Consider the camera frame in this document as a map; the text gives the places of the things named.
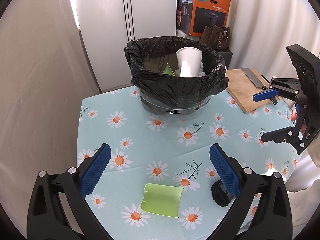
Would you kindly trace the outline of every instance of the cleaver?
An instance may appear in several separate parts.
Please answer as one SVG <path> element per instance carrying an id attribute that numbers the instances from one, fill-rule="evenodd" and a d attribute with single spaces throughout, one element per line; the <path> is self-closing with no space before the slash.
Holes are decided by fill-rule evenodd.
<path id="1" fill-rule="evenodd" d="M 250 70 L 250 68 L 244 68 L 242 67 L 241 70 L 244 72 L 244 74 L 250 79 L 250 81 L 257 87 L 261 88 L 263 90 L 267 90 L 268 88 L 262 84 L 262 82 L 257 78 L 257 76 Z M 272 103 L 274 105 L 278 104 L 278 101 L 276 100 L 275 97 L 270 98 Z"/>

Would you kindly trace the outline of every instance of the brown leather handbag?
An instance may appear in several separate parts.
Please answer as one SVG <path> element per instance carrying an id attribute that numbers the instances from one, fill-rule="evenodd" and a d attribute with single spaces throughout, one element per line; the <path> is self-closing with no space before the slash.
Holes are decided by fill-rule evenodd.
<path id="1" fill-rule="evenodd" d="M 224 49 L 229 49 L 230 45 L 230 28 L 213 26 L 205 27 L 200 38 L 202 44 L 206 44 L 211 48 L 221 52 Z"/>

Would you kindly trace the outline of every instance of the green paper scrap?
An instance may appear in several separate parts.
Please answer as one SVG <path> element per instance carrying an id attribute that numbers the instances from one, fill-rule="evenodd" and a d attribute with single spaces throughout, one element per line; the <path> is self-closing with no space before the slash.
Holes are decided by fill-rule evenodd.
<path id="1" fill-rule="evenodd" d="M 141 209 L 148 213 L 177 218 L 182 190 L 182 187 L 148 183 L 144 187 Z"/>
<path id="2" fill-rule="evenodd" d="M 167 66 L 165 67 L 165 70 L 162 74 L 174 76 L 174 72 L 172 71 L 172 69 L 170 68 L 168 63 L 167 63 Z"/>

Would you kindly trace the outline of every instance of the tablecloth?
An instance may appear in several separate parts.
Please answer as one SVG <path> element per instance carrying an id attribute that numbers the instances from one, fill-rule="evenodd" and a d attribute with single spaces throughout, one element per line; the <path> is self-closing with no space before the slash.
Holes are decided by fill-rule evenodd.
<path id="1" fill-rule="evenodd" d="M 85 200 L 115 240 L 206 239 L 230 208 L 212 199 L 219 176 L 209 149 L 219 143 L 228 156 L 257 174 L 279 171 L 286 181 L 300 157 L 287 143 L 263 143 L 264 132 L 287 126 L 291 109 L 284 101 L 244 114 L 223 91 L 190 115 L 146 111 L 134 87 L 86 98 L 82 102 L 77 143 L 78 165 L 102 143 L 111 160 L 92 195 Z M 183 187 L 179 218 L 143 212 L 147 183 Z M 246 220 L 259 202 L 255 196 Z"/>

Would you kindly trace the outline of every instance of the cutting board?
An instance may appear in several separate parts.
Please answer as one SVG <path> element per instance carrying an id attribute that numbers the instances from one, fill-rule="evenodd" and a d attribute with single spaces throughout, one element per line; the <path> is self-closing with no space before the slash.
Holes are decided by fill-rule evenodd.
<path id="1" fill-rule="evenodd" d="M 259 78 L 262 84 L 264 84 L 266 87 L 269 86 L 268 82 L 265 81 L 255 69 L 251 68 L 251 70 L 257 76 L 257 78 Z M 256 88 L 241 69 L 227 70 L 226 76 L 229 78 L 229 86 L 227 91 L 245 114 L 271 103 L 270 99 L 260 102 L 254 102 L 252 100 L 252 96 L 261 92 L 262 89 Z"/>

